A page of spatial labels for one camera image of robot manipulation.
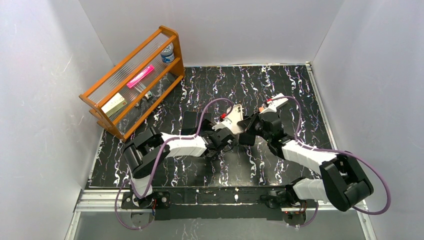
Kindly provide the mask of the black phone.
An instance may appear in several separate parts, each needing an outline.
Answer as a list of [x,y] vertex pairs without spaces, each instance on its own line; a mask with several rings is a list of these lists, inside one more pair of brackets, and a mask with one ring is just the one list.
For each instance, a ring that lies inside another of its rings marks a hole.
[[194,135],[197,132],[201,112],[186,110],[182,115],[180,135]]

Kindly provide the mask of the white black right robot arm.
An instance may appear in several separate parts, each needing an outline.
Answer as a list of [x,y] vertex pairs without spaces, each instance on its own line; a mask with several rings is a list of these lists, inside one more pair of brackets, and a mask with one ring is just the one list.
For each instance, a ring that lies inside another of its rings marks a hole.
[[302,178],[286,187],[292,200],[329,202],[345,212],[369,197],[374,187],[357,159],[342,153],[323,152],[300,146],[287,134],[275,112],[255,113],[237,124],[249,139],[259,136],[275,156],[298,163],[320,175]]

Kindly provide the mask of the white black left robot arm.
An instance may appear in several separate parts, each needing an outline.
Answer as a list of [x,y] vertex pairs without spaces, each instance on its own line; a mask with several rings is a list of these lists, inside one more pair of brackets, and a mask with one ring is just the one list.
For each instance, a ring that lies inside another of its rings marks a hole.
[[160,132],[150,127],[126,143],[123,156],[130,170],[130,191],[122,198],[122,208],[133,205],[137,208],[154,208],[163,196],[154,193],[153,176],[157,167],[166,158],[204,157],[211,158],[225,148],[238,143],[239,135],[231,122],[214,124],[201,114],[190,111],[182,120],[179,135]]

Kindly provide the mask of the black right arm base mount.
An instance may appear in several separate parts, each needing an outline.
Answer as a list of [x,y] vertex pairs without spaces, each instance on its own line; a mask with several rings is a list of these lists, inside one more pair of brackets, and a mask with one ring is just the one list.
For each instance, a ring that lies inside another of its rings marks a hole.
[[286,190],[271,190],[260,195],[259,200],[270,209],[281,209],[292,203]]

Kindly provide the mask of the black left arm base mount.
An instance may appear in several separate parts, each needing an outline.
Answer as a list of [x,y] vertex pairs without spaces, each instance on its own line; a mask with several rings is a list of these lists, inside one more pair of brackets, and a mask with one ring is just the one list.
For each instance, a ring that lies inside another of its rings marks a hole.
[[171,195],[168,191],[154,191],[151,195],[155,209],[168,209],[171,204]]

